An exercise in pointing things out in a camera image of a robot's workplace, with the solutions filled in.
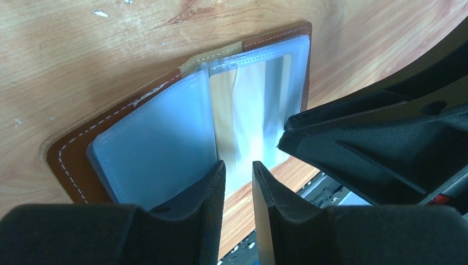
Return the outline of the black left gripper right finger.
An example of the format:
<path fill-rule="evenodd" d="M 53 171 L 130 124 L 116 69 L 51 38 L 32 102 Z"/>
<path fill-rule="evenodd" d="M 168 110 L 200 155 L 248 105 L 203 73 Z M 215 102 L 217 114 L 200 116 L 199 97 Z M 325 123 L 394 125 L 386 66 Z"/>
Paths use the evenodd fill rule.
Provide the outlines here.
<path fill-rule="evenodd" d="M 260 264 L 466 264 L 467 220 L 448 206 L 319 208 L 252 164 Z"/>

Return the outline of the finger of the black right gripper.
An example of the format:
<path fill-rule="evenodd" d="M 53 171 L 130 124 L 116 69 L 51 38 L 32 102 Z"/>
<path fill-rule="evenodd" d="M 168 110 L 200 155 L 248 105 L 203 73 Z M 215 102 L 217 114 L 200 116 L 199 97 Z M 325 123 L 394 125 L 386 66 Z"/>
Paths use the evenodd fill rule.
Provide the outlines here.
<path fill-rule="evenodd" d="M 467 174 L 467 22 L 394 74 L 291 116 L 279 149 L 373 204 L 425 204 Z"/>

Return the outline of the brown leather card holder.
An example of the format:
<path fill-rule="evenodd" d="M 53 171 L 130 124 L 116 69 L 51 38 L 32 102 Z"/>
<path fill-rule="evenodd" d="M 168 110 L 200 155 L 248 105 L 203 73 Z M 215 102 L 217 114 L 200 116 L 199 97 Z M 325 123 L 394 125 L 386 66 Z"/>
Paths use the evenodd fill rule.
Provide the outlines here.
<path fill-rule="evenodd" d="M 149 210 L 194 184 L 218 161 L 225 163 L 218 155 L 209 77 L 291 55 L 284 132 L 287 119 L 307 108 L 311 46 L 312 24 L 300 22 L 193 56 L 50 137 L 41 156 L 73 202 Z M 251 170 L 234 175 L 226 167 L 224 198 L 250 181 Z"/>

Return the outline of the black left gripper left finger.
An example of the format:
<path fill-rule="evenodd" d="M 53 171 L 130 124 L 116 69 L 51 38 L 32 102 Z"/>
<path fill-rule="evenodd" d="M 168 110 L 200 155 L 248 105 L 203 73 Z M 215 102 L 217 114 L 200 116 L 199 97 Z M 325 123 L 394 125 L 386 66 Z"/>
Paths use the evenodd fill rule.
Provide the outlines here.
<path fill-rule="evenodd" d="M 2 264 L 216 264 L 226 167 L 169 201 L 24 204 L 1 220 Z"/>

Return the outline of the gold credit card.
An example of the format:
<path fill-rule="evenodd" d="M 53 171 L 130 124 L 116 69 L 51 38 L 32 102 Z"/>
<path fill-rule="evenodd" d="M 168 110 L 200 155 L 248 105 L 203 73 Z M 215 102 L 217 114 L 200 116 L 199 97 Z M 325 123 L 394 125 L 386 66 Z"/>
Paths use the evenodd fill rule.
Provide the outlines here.
<path fill-rule="evenodd" d="M 209 77 L 219 158 L 230 174 L 249 174 L 253 161 L 275 167 L 288 111 L 291 55 L 239 65 Z"/>

